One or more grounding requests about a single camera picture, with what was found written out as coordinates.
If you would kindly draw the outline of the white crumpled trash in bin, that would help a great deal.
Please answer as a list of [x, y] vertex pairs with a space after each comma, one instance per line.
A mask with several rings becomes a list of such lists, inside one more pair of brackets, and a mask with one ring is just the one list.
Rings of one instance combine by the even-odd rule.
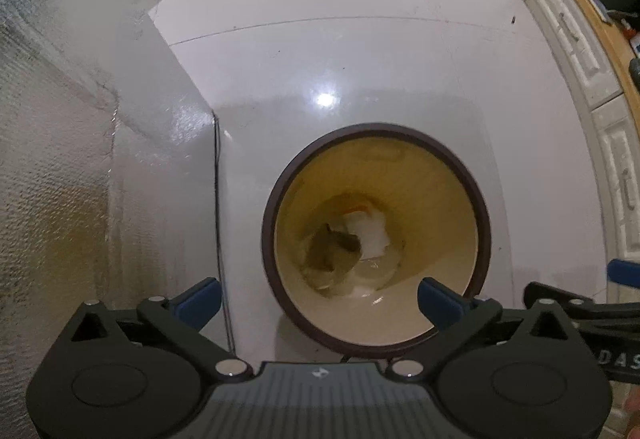
[[356, 211], [344, 216], [347, 231], [356, 235], [360, 243], [361, 259], [380, 257], [390, 245], [385, 216], [377, 211]]

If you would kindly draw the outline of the yellow round trash bin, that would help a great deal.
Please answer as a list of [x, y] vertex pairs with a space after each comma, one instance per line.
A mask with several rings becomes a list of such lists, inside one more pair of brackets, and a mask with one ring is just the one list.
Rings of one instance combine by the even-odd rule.
[[457, 155], [405, 126], [333, 130], [303, 148], [262, 217], [262, 263], [285, 315], [341, 355], [392, 358], [435, 329], [418, 306], [434, 277], [472, 297], [491, 256], [488, 209]]

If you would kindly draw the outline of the silver foil table mat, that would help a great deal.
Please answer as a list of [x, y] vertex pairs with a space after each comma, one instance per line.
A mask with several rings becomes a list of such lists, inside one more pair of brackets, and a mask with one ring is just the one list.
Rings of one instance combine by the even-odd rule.
[[1, 0], [1, 433], [35, 436], [32, 374], [107, 265], [117, 102], [80, 64], [75, 0]]

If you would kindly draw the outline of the brown corrugated cardboard piece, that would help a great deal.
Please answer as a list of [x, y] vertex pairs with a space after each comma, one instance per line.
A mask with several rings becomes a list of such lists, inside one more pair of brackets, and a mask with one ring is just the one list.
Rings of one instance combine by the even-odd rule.
[[311, 270], [342, 274], [358, 263], [361, 244], [355, 234], [334, 230], [328, 223], [311, 237], [306, 266]]

